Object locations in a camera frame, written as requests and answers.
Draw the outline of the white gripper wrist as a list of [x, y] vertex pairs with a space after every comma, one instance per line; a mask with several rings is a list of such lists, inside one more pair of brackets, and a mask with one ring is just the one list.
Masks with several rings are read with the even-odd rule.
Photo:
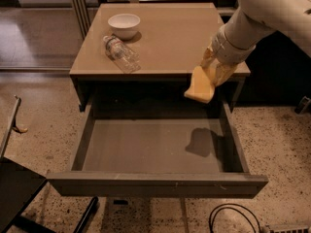
[[236, 71], [237, 66], [233, 64], [243, 62], [256, 47], [252, 46], [246, 50], [235, 47], [227, 39], [225, 35], [225, 26], [223, 25], [213, 37], [211, 48], [212, 49], [207, 48], [203, 53], [200, 66], [202, 68], [208, 68], [216, 57], [221, 63], [216, 63], [214, 65], [215, 77], [213, 79], [213, 85], [220, 86]]

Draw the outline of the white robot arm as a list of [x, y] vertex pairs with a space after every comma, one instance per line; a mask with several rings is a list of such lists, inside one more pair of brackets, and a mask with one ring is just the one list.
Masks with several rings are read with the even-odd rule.
[[279, 31], [311, 56], [311, 0], [238, 0], [229, 22], [213, 36], [199, 78], [210, 86], [224, 83], [263, 38]]

